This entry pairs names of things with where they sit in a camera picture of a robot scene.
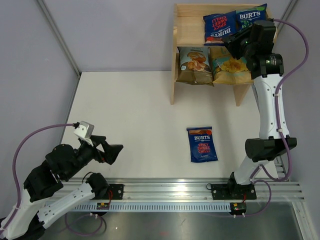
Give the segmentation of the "blue upside-down Burts chilli bag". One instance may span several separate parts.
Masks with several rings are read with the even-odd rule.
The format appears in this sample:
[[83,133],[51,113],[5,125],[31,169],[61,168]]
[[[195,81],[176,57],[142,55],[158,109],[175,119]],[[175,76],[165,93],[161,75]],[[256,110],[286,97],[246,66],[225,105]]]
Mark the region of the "blue upside-down Burts chilli bag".
[[205,45],[221,45],[223,37],[231,36],[237,32],[235,10],[205,15],[203,21]]

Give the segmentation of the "blue sea salt vinegar bag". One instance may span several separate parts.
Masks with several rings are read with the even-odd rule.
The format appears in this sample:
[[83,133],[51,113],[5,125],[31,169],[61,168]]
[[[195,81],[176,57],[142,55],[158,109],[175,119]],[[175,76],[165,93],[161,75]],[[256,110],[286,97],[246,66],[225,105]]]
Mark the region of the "blue sea salt vinegar bag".
[[249,27],[256,21],[267,19],[267,6],[268,4],[262,4],[246,10],[236,11],[236,29],[241,31],[242,29]]

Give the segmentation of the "large kettle cooked chips bag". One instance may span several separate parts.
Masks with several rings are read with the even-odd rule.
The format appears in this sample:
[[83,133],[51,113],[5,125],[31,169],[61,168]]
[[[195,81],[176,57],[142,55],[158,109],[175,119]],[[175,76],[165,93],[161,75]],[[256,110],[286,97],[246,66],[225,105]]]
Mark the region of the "large kettle cooked chips bag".
[[252,84],[251,72],[244,57],[233,58],[224,46],[210,47],[214,84],[242,85]]

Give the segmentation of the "olive light-blue chips bag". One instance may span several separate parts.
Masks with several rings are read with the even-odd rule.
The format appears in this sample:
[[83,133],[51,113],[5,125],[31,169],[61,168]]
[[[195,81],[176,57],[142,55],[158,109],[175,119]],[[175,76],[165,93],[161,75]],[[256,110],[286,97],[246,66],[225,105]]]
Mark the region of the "olive light-blue chips bag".
[[214,86],[207,47],[178,47],[178,83]]

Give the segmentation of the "blue spicy sweet chilli bag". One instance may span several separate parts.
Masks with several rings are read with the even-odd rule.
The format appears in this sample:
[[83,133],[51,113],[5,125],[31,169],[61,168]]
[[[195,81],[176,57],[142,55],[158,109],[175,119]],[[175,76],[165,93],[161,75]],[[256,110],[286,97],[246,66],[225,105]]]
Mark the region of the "blue spicy sweet chilli bag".
[[218,161],[211,126],[186,129],[190,147],[190,161],[205,163]]

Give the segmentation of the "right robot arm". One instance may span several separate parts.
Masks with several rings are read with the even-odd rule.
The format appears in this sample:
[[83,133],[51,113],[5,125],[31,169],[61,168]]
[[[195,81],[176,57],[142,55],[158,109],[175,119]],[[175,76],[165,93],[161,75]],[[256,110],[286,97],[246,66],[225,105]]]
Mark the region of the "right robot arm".
[[270,177],[266,165],[297,146],[290,136],[282,96],[284,63],[273,53],[276,26],[272,20],[258,20],[222,42],[232,57],[245,58],[256,91],[260,116],[258,138],[245,141],[246,156],[240,167],[231,173],[227,183],[211,184],[214,200],[255,200],[254,184],[260,171]]

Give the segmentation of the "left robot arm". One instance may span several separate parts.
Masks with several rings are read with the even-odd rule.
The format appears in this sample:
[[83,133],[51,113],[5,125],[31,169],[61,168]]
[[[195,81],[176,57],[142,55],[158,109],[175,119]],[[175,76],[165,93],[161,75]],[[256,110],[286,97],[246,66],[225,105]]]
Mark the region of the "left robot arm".
[[43,163],[34,168],[23,183],[19,202],[1,220],[0,237],[4,240],[38,240],[61,216],[88,200],[100,200],[110,193],[110,185],[101,173],[92,173],[68,195],[50,205],[46,202],[64,182],[69,181],[90,161],[112,165],[121,144],[108,144],[106,137],[94,135],[80,141],[78,149],[60,144],[48,153]]

